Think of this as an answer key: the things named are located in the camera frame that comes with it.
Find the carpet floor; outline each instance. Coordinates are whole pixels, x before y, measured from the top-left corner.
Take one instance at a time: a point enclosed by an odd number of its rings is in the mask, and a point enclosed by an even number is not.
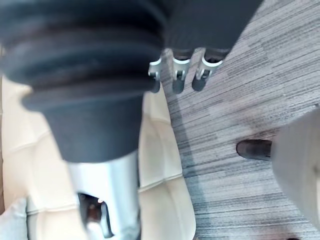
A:
[[[172,93],[162,72],[200,240],[320,240],[279,188],[270,162],[237,156],[236,143],[270,139],[320,103],[319,0],[265,0],[205,90]]]

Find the white leather cushion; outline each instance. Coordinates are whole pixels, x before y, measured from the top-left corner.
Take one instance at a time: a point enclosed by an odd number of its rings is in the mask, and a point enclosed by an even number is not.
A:
[[[27,86],[3,80],[5,207],[28,196],[29,240],[84,240],[67,166],[49,126],[41,114],[20,104],[29,91]],[[194,210],[162,88],[144,97],[139,173],[142,240],[192,240]]]

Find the black fabric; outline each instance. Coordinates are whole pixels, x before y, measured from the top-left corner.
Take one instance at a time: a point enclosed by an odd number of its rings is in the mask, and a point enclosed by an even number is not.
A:
[[[161,50],[206,47],[223,58],[261,1],[3,0],[0,66],[32,86],[24,105],[45,115],[66,161],[104,162],[138,148],[143,93],[159,87],[149,63]]]

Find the striped carpet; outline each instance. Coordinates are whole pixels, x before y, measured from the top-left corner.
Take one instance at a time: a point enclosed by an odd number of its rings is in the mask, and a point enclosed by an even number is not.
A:
[[[271,164],[237,156],[246,138],[269,139],[320,102],[320,1],[265,0],[201,93],[162,80],[200,240],[320,240],[277,185]],[[170,53],[165,59],[170,63]]]

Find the quilted upholstery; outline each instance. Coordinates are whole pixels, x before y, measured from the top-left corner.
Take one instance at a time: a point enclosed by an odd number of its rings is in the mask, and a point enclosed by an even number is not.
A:
[[[29,240],[84,240],[77,201],[40,113],[20,104],[27,86],[2,82],[5,208],[27,196]],[[192,240],[195,215],[163,90],[145,95],[139,144],[142,240]]]

